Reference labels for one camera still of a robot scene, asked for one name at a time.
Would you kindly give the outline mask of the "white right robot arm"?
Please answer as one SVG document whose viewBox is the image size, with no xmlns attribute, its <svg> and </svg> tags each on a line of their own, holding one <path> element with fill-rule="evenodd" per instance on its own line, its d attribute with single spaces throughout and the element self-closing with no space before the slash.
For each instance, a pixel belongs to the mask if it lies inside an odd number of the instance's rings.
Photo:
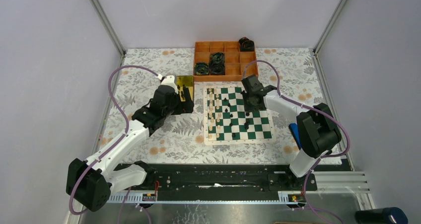
<svg viewBox="0 0 421 224">
<path fill-rule="evenodd" d="M 320 103 L 311 107 L 294 101 L 282 95 L 273 85 L 263 86 L 255 75 L 245 77 L 241 82 L 246 112 L 275 111 L 297 125 L 300 151 L 289 165 L 284 182 L 291 190 L 299 189 L 304 184 L 304 176 L 316 161 L 342 140 L 329 106 Z"/>
</svg>

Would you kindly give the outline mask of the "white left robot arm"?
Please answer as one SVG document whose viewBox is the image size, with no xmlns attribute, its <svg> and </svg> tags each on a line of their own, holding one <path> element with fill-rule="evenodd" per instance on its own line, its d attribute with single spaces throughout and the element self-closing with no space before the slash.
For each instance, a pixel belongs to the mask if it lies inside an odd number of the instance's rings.
<svg viewBox="0 0 421 224">
<path fill-rule="evenodd" d="M 76 200 L 89 211 L 102 208 L 110 196 L 132 186 L 147 190 L 154 177 L 138 163 L 116 170 L 121 160 L 147 140 L 172 115 L 192 113 L 189 87 L 160 85 L 149 102 L 138 109 L 127 127 L 111 142 L 85 160 L 74 159 L 68 168 L 66 193 L 69 207 Z"/>
</svg>

